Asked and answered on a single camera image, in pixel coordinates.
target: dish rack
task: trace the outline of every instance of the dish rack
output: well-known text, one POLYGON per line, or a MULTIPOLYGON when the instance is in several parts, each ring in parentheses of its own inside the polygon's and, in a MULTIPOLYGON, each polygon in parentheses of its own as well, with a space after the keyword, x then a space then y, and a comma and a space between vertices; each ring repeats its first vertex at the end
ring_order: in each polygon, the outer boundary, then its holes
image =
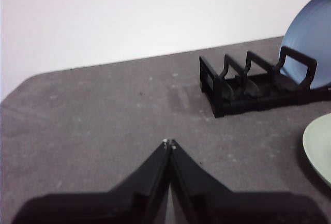
POLYGON ((331 85, 310 89, 317 61, 285 46, 280 50, 279 61, 276 65, 270 64, 251 51, 247 52, 244 68, 226 54, 224 70, 220 75, 215 72, 204 56, 199 57, 199 64, 201 91, 207 95, 215 117, 331 100, 331 85), (306 76, 300 84, 280 72, 286 57, 291 57, 307 66, 306 76), (252 62, 266 73, 248 76, 252 62), (226 79, 229 66, 236 71, 237 75, 226 79))

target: light green plate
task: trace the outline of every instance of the light green plate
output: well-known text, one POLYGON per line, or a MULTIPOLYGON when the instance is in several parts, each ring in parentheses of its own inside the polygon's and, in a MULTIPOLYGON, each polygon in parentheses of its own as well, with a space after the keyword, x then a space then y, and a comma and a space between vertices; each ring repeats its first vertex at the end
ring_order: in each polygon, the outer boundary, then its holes
POLYGON ((303 144, 310 163, 331 187, 331 113, 306 127, 303 144))

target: blue plate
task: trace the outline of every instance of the blue plate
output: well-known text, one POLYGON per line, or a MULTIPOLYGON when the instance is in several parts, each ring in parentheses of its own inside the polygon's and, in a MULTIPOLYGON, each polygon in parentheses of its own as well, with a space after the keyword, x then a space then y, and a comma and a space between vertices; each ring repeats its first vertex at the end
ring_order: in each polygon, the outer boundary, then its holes
MULTIPOLYGON (((311 0, 295 17, 282 46, 290 47, 317 60, 311 88, 331 84, 331 0, 311 0)), ((300 83, 307 67, 287 58, 282 73, 300 83)))

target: white wall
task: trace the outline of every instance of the white wall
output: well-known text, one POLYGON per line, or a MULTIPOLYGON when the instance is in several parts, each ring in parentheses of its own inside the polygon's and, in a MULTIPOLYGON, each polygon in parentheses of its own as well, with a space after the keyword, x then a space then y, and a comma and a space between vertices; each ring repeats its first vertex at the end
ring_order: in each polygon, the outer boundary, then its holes
POLYGON ((46 71, 283 35, 309 0, 2 0, 1 97, 46 71))

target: gray table surface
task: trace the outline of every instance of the gray table surface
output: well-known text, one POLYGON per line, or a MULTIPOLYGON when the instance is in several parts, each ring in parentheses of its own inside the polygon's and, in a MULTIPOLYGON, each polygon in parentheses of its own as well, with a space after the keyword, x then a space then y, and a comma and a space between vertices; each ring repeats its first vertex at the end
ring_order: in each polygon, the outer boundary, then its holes
MULTIPOLYGON (((252 50, 275 63, 280 43, 278 37, 27 79, 1 103, 2 223, 32 197, 109 190, 164 138, 175 138, 232 190, 302 193, 331 220, 331 189, 302 147, 305 127, 331 112, 331 102, 215 119, 199 88, 199 55, 220 72, 225 53, 244 63, 252 50)), ((174 223, 168 207, 166 221, 174 223)))

